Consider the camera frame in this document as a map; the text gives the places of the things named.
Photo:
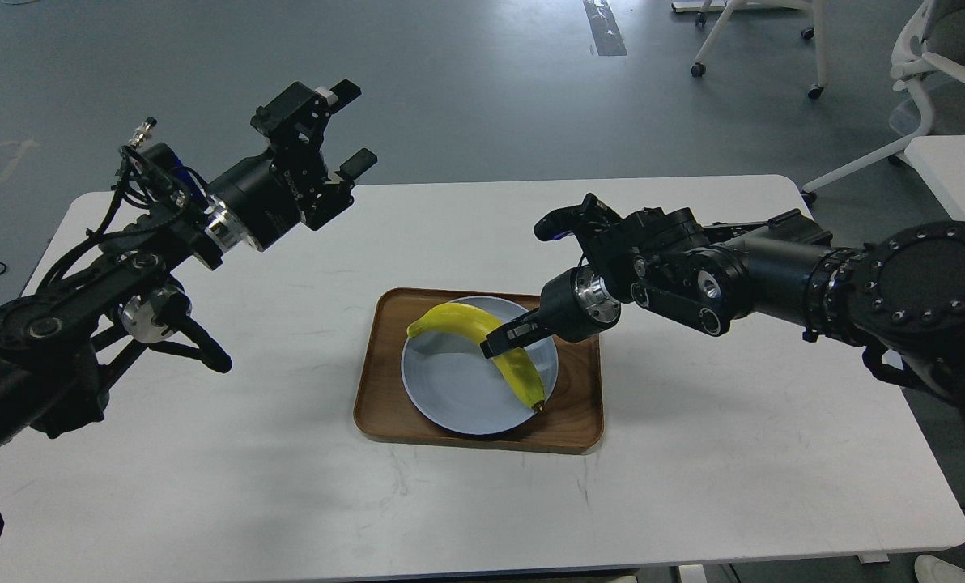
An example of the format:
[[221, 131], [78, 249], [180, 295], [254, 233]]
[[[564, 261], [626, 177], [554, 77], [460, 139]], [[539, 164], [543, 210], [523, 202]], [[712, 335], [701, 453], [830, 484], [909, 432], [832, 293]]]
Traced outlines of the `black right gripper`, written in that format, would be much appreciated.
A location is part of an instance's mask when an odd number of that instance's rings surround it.
[[590, 266], [577, 266], [550, 280], [541, 291], [538, 309], [506, 321], [480, 343], [487, 359], [525, 348], [550, 335], [578, 343], [614, 327], [622, 303], [608, 292]]

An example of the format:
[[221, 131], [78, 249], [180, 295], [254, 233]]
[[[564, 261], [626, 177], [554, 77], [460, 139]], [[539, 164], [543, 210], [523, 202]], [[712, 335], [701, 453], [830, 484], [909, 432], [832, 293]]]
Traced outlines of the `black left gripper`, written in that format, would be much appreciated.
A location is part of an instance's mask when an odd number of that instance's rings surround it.
[[[250, 125], [267, 140], [266, 149], [208, 185], [206, 235], [221, 251], [240, 242], [264, 251], [295, 226], [319, 230], [353, 206], [356, 181], [378, 162], [375, 152], [360, 149], [335, 171], [320, 155], [331, 116], [361, 93], [348, 79], [316, 89], [294, 82], [257, 107]], [[311, 159], [275, 159], [286, 151]]]

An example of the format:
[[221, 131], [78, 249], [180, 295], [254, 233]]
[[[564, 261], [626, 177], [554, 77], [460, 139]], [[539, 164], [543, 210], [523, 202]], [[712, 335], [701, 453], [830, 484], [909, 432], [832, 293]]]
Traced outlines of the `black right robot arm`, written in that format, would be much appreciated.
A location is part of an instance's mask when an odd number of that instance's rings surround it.
[[798, 209], [704, 226], [689, 209], [619, 215], [589, 194], [550, 211], [534, 235], [574, 236], [582, 262], [545, 285], [537, 309], [482, 340], [488, 359], [550, 336], [589, 339], [626, 304], [712, 337], [762, 313], [800, 326], [809, 343], [860, 347], [875, 379], [937, 396], [965, 424], [965, 221], [836, 248]]

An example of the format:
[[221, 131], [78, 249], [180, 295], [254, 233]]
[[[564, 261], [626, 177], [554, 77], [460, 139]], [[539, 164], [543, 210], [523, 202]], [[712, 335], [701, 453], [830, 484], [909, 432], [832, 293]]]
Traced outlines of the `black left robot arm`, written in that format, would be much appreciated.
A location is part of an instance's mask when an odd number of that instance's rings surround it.
[[322, 143], [332, 116], [361, 92], [346, 79], [294, 82], [250, 121], [266, 149], [213, 181], [168, 145], [148, 145], [156, 121], [142, 122], [119, 148], [98, 228], [31, 295], [0, 306], [0, 447], [25, 428], [53, 439], [104, 420], [110, 388], [145, 351], [228, 372], [230, 356], [191, 317], [172, 271], [192, 257], [219, 268], [241, 242], [264, 251], [298, 224], [317, 230], [349, 209], [376, 155], [360, 149], [330, 170]]

